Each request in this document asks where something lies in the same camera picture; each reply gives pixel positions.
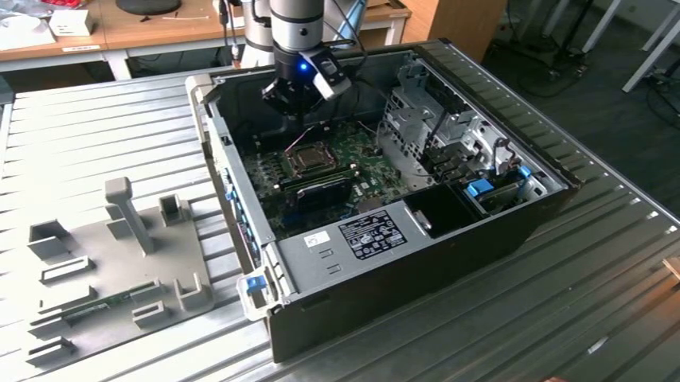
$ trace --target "sticker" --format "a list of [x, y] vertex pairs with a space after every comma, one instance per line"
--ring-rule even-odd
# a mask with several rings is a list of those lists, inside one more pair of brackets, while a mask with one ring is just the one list
[[71, 46], [69, 48], [61, 48], [61, 52], [83, 52], [84, 50], [99, 50], [102, 47], [99, 45], [83, 45], [83, 46]]
[[342, 224], [339, 231], [359, 260], [369, 259], [407, 242], [386, 211], [378, 211], [349, 224]]
[[305, 243], [307, 244], [307, 248], [323, 244], [327, 241], [330, 241], [330, 236], [326, 231], [317, 232], [315, 234], [305, 237]]

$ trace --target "blue clip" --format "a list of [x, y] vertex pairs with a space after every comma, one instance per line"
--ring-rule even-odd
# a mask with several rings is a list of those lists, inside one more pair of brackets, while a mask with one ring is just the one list
[[532, 169], [529, 169], [526, 166], [521, 166], [520, 167], [520, 175], [522, 175], [524, 178], [526, 179], [528, 177], [532, 176]]
[[472, 197], [478, 197], [482, 193], [488, 193], [492, 190], [493, 185], [489, 183], [486, 179], [473, 181], [468, 185], [468, 192], [470, 193]]
[[246, 281], [247, 281], [246, 292], [248, 294], [253, 294], [253, 292], [257, 292], [258, 290], [262, 290], [267, 287], [267, 280], [265, 279], [265, 276], [251, 277]]

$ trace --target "wooden desk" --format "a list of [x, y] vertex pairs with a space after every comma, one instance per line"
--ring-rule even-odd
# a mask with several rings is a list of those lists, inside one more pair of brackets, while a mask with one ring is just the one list
[[[104, 15], [108, 49], [128, 49], [140, 46], [174, 44], [223, 38], [219, 15], [212, 8], [211, 0], [186, 0], [175, 12], [151, 16], [151, 20], [139, 22], [142, 16], [123, 12], [115, 0], [99, 0]], [[207, 18], [183, 20], [183, 18]]]
[[[174, 12], [152, 16], [140, 22], [142, 16], [118, 9], [115, 0], [94, 0], [90, 5], [96, 15], [98, 28], [90, 37], [61, 37], [57, 43], [27, 49], [0, 52], [0, 72], [24, 68], [40, 68], [80, 62], [107, 61], [116, 80], [132, 78], [127, 67], [130, 57], [183, 52], [224, 46], [223, 30], [211, 0], [186, 0]], [[398, 44], [410, 10], [377, 6], [366, 10], [361, 30], [387, 29], [385, 45]], [[236, 29], [236, 41], [246, 42], [243, 29]], [[63, 48], [99, 45], [86, 53], [65, 52]]]
[[413, 11], [403, 42], [446, 37], [481, 62], [493, 38], [506, 0], [402, 0]]
[[94, 0], [86, 7], [91, 11], [91, 17], [95, 20], [92, 35], [87, 37], [55, 37], [56, 42], [53, 44], [0, 51], [0, 72], [36, 68], [35, 64], [44, 62], [44, 60], [40, 60], [44, 57], [53, 59], [53, 63], [52, 65], [39, 66], [56, 66], [102, 60], [102, 52], [107, 50], [107, 35], [102, 24], [100, 4], [102, 0]]

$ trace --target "white label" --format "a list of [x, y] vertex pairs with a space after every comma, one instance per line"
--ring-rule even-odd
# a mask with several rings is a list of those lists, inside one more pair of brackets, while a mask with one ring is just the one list
[[326, 231], [318, 232], [305, 237], [305, 243], [307, 244], [307, 248], [323, 244], [327, 241], [330, 241], [330, 236]]
[[102, 49], [99, 45], [83, 45], [83, 46], [71, 46], [69, 48], [61, 48], [61, 52], [82, 52], [84, 50], [98, 50]]

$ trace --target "floor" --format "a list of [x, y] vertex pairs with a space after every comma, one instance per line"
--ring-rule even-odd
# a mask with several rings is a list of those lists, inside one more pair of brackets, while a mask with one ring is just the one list
[[[510, 1], [512, 12], [521, 14], [528, 1]], [[569, 9], [553, 35], [557, 41], [564, 38], [564, 30], [576, 16], [578, 2], [573, 3], [576, 6]], [[577, 47], [582, 47], [600, 17], [597, 10], [589, 12], [574, 40]], [[518, 77], [542, 71], [533, 60], [508, 49], [493, 49], [484, 66], [624, 176], [680, 215], [680, 130], [664, 123], [647, 106], [647, 84], [641, 83], [631, 94], [621, 91], [647, 57], [639, 47], [649, 36], [649, 32], [615, 20], [589, 54], [589, 70], [584, 77], [564, 93], [548, 99], [526, 94], [517, 84]], [[680, 54], [672, 49], [659, 66], [668, 66], [677, 57]], [[661, 101], [655, 97], [651, 101], [672, 120], [675, 115], [661, 108], [665, 106], [659, 104]]]

